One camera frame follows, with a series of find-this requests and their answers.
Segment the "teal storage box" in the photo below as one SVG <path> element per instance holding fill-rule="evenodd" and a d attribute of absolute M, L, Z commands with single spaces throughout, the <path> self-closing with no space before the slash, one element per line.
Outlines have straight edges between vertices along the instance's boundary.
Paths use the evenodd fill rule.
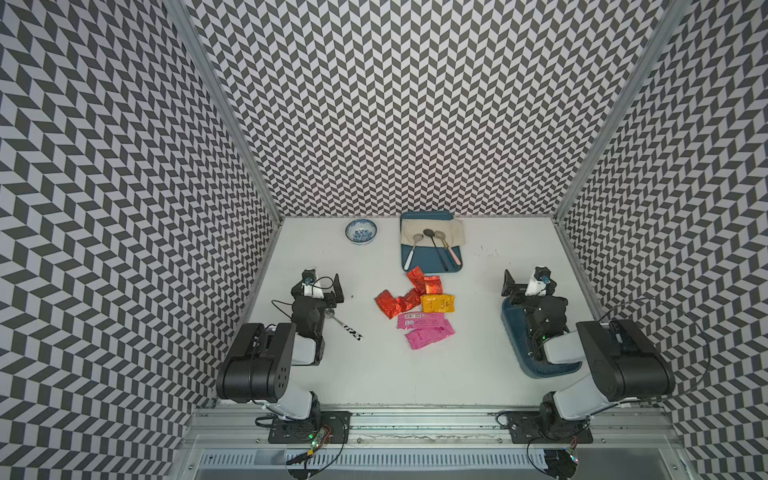
<path fill-rule="evenodd" d="M 533 379 L 549 379 L 576 373 L 582 366 L 581 362 L 568 364 L 551 364 L 546 360 L 535 360 L 530 356 L 526 327 L 526 313 L 520 305 L 510 298 L 502 302 L 501 322 L 505 328 L 516 358 L 522 371 Z"/>

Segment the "small red tea bag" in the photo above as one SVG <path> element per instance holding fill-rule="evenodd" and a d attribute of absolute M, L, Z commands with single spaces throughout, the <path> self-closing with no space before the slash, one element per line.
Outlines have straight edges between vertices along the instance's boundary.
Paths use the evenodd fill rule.
<path fill-rule="evenodd" d="M 421 305 L 421 294 L 417 289 L 411 289 L 404 296 L 397 298 L 402 313 L 409 312 Z"/>

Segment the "yellow tea bag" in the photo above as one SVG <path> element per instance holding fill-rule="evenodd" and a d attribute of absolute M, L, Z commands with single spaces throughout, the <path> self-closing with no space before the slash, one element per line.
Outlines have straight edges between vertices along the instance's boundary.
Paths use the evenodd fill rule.
<path fill-rule="evenodd" d="M 425 294 L 421 297 L 421 306 L 425 313 L 453 313 L 455 311 L 455 296 Z"/>

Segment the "pink tea bag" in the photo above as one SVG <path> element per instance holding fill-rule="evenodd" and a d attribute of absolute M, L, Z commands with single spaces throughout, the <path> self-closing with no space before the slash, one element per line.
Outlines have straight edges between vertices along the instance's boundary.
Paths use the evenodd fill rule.
<path fill-rule="evenodd" d="M 397 328 L 400 330 L 442 328 L 445 322 L 444 313 L 409 312 L 397 317 Z"/>
<path fill-rule="evenodd" d="M 454 328 L 448 320 L 445 320 L 440 326 L 412 330 L 405 335 L 405 338 L 412 350 L 420 350 L 454 334 Z"/>

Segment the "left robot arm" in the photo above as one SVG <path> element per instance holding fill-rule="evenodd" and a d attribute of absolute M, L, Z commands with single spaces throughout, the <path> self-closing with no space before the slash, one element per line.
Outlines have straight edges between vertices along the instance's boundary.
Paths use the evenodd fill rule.
<path fill-rule="evenodd" d="M 302 272 L 291 288 L 288 320 L 240 327 L 216 378 L 219 399 L 262 406 L 279 420 L 320 426 L 315 393 L 290 380 L 294 367 L 317 366 L 325 350 L 326 313 L 344 301 L 338 275 Z"/>

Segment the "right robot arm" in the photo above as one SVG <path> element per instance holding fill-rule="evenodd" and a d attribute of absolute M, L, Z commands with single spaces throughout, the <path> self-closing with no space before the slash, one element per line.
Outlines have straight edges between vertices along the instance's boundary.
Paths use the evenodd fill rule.
<path fill-rule="evenodd" d="M 671 394 L 672 368 L 631 320 L 583 321 L 567 325 L 568 301 L 556 295 L 546 267 L 535 268 L 527 283 L 503 275 L 501 321 L 521 370 L 532 379 L 586 371 L 573 384 L 546 393 L 534 411 L 506 413 L 516 444 L 532 439 L 590 442 L 589 422 L 623 401 Z"/>

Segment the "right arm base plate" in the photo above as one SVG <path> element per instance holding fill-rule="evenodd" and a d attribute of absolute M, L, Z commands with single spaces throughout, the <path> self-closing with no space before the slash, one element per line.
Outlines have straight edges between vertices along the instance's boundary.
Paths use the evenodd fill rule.
<path fill-rule="evenodd" d="M 514 444 L 538 440 L 552 444 L 592 444 L 594 437 L 589 420 L 562 420 L 557 415 L 542 418 L 533 411 L 509 411 L 504 414 L 506 428 Z"/>

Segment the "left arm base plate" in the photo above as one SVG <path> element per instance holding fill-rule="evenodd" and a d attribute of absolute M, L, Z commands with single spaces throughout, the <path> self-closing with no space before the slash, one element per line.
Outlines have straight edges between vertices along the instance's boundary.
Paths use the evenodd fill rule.
<path fill-rule="evenodd" d="M 352 413 L 350 411 L 321 412 L 306 420 L 275 419 L 269 428 L 269 444 L 308 445 L 322 427 L 330 428 L 332 445 L 344 444 L 349 437 Z"/>

